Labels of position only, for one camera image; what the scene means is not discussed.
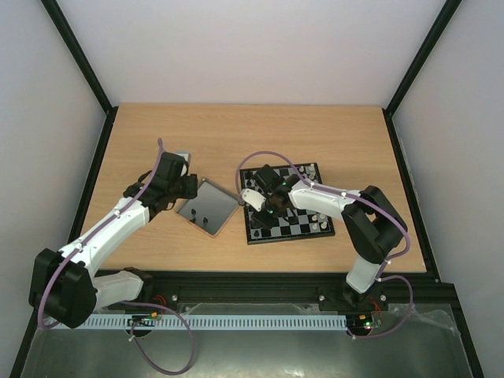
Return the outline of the black and silver chessboard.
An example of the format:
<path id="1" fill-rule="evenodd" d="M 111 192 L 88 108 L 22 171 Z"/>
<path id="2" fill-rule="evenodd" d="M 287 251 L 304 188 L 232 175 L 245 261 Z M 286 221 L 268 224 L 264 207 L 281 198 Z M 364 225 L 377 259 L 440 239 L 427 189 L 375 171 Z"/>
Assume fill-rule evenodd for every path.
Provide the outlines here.
<path id="1" fill-rule="evenodd" d="M 309 172 L 309 166 L 311 164 L 314 164 L 316 169 L 316 172 L 314 174 L 317 175 L 317 181 L 315 182 L 322 183 L 320 170 L 316 162 L 296 164 L 295 167 L 299 169 L 299 167 L 303 166 L 305 169 L 305 174 L 303 175 L 309 178 L 309 175 L 311 174 Z M 264 191 L 254 181 L 254 175 L 258 170 L 259 168 L 240 169 L 239 182 L 242 189 L 250 188 L 252 190 L 260 192 L 266 197 L 267 195 L 264 194 Z M 289 165 L 273 166 L 272 170 L 278 176 L 282 177 L 283 180 L 286 180 L 289 176 L 295 174 L 294 169 Z M 253 187 L 247 186 L 248 180 L 254 181 Z M 276 223 L 277 226 L 272 228 L 271 230 L 264 228 L 253 228 L 250 225 L 250 216 L 252 215 L 252 210 L 253 209 L 248 205 L 243 209 L 246 239 L 248 245 L 286 242 L 300 239 L 314 239 L 320 237 L 335 236 L 336 234 L 335 226 L 330 217 L 308 209 L 287 209 L 287 216 L 280 218 Z M 317 215 L 316 222 L 311 221 L 311 217 L 314 214 Z M 261 233 L 261 236 L 258 238 L 254 237 L 254 232 L 256 230 Z"/>

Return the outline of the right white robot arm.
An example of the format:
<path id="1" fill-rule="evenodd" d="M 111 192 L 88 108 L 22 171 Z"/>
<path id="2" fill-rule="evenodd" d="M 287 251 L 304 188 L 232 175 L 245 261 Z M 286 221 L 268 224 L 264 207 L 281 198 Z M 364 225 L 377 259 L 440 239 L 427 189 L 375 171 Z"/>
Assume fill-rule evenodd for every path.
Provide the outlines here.
<path id="1" fill-rule="evenodd" d="M 253 211 L 253 222 L 272 228 L 288 209 L 309 210 L 342 222 L 357 253 L 346 275 L 345 303 L 355 309 L 371 298 L 371 286 L 379 279 L 390 253 L 401 242 L 410 246 L 406 222 L 375 186 L 362 191 L 323 185 L 299 171 L 284 179 L 264 165 L 253 176 L 253 187 L 244 187 L 240 199 Z"/>

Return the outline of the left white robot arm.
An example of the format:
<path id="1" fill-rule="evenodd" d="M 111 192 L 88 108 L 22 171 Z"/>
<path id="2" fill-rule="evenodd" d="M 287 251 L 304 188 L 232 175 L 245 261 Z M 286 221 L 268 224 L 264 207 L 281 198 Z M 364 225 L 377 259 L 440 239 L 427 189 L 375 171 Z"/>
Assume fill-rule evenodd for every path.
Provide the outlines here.
<path id="1" fill-rule="evenodd" d="M 98 276 L 102 264 L 129 236 L 179 199 L 197 195 L 198 178 L 188 172 L 188 152 L 159 150 L 153 170 L 142 174 L 118 203 L 92 228 L 57 251 L 35 258 L 28 296 L 41 329 L 45 317 L 77 328 L 95 311 L 123 301 L 149 300 L 154 279 L 135 268 Z"/>

